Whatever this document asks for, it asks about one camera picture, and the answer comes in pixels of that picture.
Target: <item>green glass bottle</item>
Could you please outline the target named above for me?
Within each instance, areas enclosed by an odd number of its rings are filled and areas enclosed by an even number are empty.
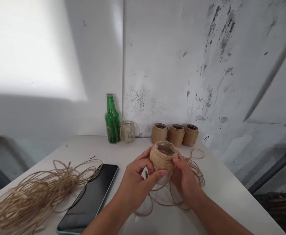
[[[107,94],[107,112],[105,114],[105,120],[109,143],[118,143],[120,141],[120,120],[119,113],[114,106],[112,94]]]

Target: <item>twine-wrapped jar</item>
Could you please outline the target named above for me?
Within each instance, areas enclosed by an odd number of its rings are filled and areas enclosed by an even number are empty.
[[[152,143],[167,139],[168,128],[165,124],[156,123],[152,128]]]
[[[184,128],[179,124],[173,124],[169,129],[168,141],[175,147],[179,147],[182,144],[184,137]]]
[[[168,141],[158,141],[152,147],[149,159],[154,165],[155,170],[167,170],[168,174],[163,177],[158,184],[166,184],[169,182],[173,169],[175,167],[172,159],[177,156],[178,151],[175,146]]]
[[[197,126],[187,124],[184,126],[184,138],[182,144],[185,146],[193,146],[196,143],[198,137],[198,128]]]

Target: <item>metal frame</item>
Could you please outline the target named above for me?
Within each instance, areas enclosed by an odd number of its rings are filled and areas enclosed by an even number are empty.
[[[267,181],[269,181],[275,174],[277,174],[286,165],[286,154],[280,158],[265,174],[263,174],[248,191],[253,195],[260,189]]]

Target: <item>smartphone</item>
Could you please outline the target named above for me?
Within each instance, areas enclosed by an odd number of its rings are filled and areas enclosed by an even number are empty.
[[[82,197],[60,221],[58,234],[78,235],[84,231],[104,206],[117,171],[117,165],[103,164],[98,177],[86,184]]]

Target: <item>empty glass jar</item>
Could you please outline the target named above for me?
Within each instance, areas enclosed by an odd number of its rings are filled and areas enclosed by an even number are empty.
[[[123,121],[120,127],[121,141],[131,143],[135,140],[135,125],[132,121]]]

